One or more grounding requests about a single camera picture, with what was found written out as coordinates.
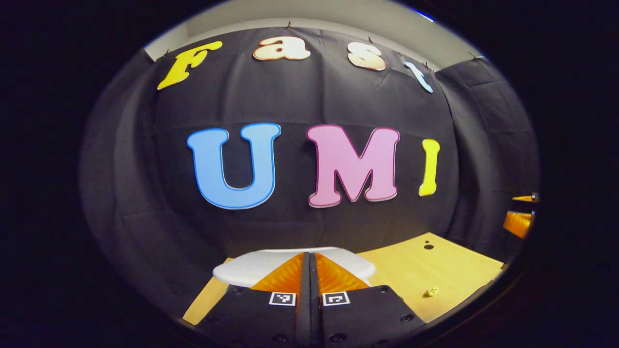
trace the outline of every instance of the letter u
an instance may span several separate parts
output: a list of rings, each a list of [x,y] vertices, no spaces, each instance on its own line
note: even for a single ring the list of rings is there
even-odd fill
[[[224,209],[249,209],[271,196],[275,188],[273,140],[282,133],[275,123],[253,123],[241,129],[241,137],[251,146],[254,180],[245,188],[228,186],[223,174],[222,145],[228,141],[228,131],[206,129],[191,134],[187,145],[194,153],[197,185],[204,199]]]

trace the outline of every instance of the light blue letter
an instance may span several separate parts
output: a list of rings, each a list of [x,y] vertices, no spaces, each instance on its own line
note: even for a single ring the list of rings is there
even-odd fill
[[[432,87],[428,85],[428,83],[425,82],[425,80],[423,79],[423,73],[419,69],[417,69],[417,67],[413,63],[404,62],[404,65],[410,68],[410,70],[413,70],[413,74],[415,74],[415,77],[417,78],[419,83],[422,85],[422,87],[426,91],[428,91],[428,93],[432,93]]]
[[[249,209],[271,196],[275,188],[273,140],[282,133],[275,123],[253,123],[241,129],[241,137],[251,146],[254,181],[245,188],[232,188],[223,175],[222,145],[228,141],[225,129],[195,132],[187,138],[193,150],[197,186],[204,199],[224,209]]]

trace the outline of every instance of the yellow letter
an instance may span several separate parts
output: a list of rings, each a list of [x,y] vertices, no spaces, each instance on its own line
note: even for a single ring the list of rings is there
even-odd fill
[[[165,87],[171,86],[173,84],[177,84],[182,80],[185,80],[189,73],[185,70],[187,69],[187,65],[191,64],[191,67],[196,67],[202,63],[204,58],[206,57],[206,50],[215,51],[222,46],[221,41],[215,41],[212,43],[208,43],[204,46],[192,48],[189,51],[185,51],[178,56],[176,56],[176,61],[168,75],[159,83],[157,89],[164,89]]]
[[[429,196],[436,192],[436,158],[441,146],[436,140],[425,139],[422,142],[423,150],[426,153],[426,169],[423,174],[423,183],[419,186],[419,196]]]
[[[387,67],[385,61],[380,58],[380,50],[374,46],[366,45],[360,42],[351,42],[348,44],[348,60],[360,67],[381,71]]]
[[[260,61],[272,61],[286,58],[301,60],[310,56],[311,52],[305,49],[305,41],[298,37],[272,37],[260,41],[259,47],[254,51],[254,58]]]

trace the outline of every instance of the pink letter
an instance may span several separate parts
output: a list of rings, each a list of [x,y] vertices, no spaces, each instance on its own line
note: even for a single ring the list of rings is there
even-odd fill
[[[310,206],[327,208],[342,201],[342,195],[335,190],[336,174],[351,202],[357,201],[370,174],[372,182],[365,191],[365,199],[378,202],[396,196],[394,174],[400,134],[395,129],[374,129],[361,157],[340,126],[320,124],[310,127],[307,138],[316,144],[318,158],[316,193],[309,197]]]

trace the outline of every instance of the black fabric backdrop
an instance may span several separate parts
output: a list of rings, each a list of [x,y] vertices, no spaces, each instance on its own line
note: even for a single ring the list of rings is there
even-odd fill
[[[261,40],[284,35],[304,39],[311,56],[252,57]],[[157,90],[178,53],[216,40],[223,46],[185,81]],[[362,69],[346,57],[351,41],[368,43],[303,28],[228,33],[156,63],[142,51],[104,92],[82,150],[84,212],[110,261],[159,309],[182,316],[214,266],[263,248],[359,252],[433,232],[502,261],[517,252],[521,241],[502,228],[503,219],[510,197],[538,190],[539,173],[529,121],[509,85],[482,59],[434,75],[380,45],[387,68]],[[405,60],[424,72],[434,93],[423,90]],[[187,137],[225,128],[226,179],[242,187],[251,183],[252,171],[249,144],[239,131],[265,121],[282,127],[274,143],[271,198],[242,211],[209,204],[197,188]],[[343,126],[358,153],[375,127],[398,130],[398,195],[310,207],[316,151],[305,132],[322,123]],[[441,145],[438,189],[420,198],[426,138]]]

